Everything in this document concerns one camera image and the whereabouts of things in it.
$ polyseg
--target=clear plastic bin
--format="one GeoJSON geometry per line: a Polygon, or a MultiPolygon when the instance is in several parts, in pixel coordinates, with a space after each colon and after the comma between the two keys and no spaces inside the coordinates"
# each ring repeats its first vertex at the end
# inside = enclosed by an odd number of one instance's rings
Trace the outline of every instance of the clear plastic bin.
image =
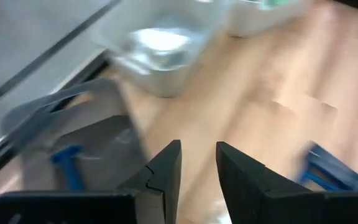
{"type": "Polygon", "coordinates": [[[23,190],[69,190],[51,155],[72,145],[83,148],[74,161],[86,190],[115,189],[147,162],[112,80],[93,80],[22,105],[8,114],[2,130],[17,150],[17,181],[23,190]],[[74,97],[74,105],[45,110],[74,97]]]}
{"type": "Polygon", "coordinates": [[[229,2],[125,0],[99,24],[92,38],[108,49],[107,58],[122,75],[157,96],[177,96],[224,23],[229,2]]]}

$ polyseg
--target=white container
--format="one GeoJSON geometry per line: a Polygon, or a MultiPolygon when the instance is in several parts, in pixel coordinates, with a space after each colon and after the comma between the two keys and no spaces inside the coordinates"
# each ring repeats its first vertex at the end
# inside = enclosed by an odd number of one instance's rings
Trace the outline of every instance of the white container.
{"type": "Polygon", "coordinates": [[[93,39],[108,49],[107,58],[121,75],[159,97],[177,96],[224,24],[229,1],[124,0],[93,39]]]}
{"type": "Polygon", "coordinates": [[[236,0],[229,20],[229,33],[247,37],[273,26],[283,24],[294,17],[302,16],[312,0],[288,0],[271,6],[267,0],[236,0]]]}

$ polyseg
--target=wood laminate floor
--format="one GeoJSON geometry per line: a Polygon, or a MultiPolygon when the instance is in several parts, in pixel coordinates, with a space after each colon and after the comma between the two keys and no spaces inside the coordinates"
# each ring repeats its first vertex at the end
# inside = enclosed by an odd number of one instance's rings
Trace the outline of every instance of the wood laminate floor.
{"type": "Polygon", "coordinates": [[[118,78],[149,156],[182,142],[179,224],[230,223],[216,141],[289,179],[311,141],[358,172],[357,9],[316,1],[305,17],[247,39],[224,33],[214,48],[177,98],[118,78]]]}

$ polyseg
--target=blue handle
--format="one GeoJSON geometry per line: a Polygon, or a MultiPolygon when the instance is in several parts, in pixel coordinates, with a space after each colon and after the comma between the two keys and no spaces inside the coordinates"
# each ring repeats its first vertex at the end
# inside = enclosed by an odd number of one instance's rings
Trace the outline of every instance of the blue handle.
{"type": "Polygon", "coordinates": [[[59,161],[68,182],[70,190],[84,190],[84,183],[81,175],[75,167],[71,156],[63,156],[59,161]]]}
{"type": "Polygon", "coordinates": [[[330,191],[341,191],[342,190],[339,187],[336,187],[335,185],[318,177],[317,175],[312,174],[311,172],[309,172],[308,169],[306,169],[305,171],[303,171],[301,173],[300,177],[298,178],[297,183],[300,185],[303,185],[308,179],[312,180],[314,183],[320,185],[320,187],[324,188],[325,190],[330,190],[330,191]]]}

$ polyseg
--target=blue object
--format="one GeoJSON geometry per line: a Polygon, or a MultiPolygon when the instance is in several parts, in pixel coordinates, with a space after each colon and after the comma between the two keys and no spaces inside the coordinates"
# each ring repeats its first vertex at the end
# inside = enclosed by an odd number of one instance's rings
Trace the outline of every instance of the blue object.
{"type": "Polygon", "coordinates": [[[308,170],[304,171],[301,175],[300,180],[298,181],[299,184],[304,184],[306,180],[312,180],[314,183],[320,185],[320,187],[324,188],[325,190],[330,191],[341,191],[340,188],[330,184],[329,182],[325,181],[324,179],[318,177],[317,175],[312,174],[308,170]]]}
{"type": "Polygon", "coordinates": [[[308,151],[305,166],[306,169],[298,180],[299,184],[304,184],[306,179],[310,179],[330,191],[358,190],[358,173],[317,144],[308,151]],[[313,170],[318,170],[319,175],[324,175],[329,182],[313,174],[313,170]]]}
{"type": "Polygon", "coordinates": [[[80,173],[75,167],[73,155],[82,150],[81,146],[70,146],[62,151],[53,154],[50,157],[52,163],[59,163],[65,173],[67,184],[70,190],[84,190],[84,183],[80,173]]]}

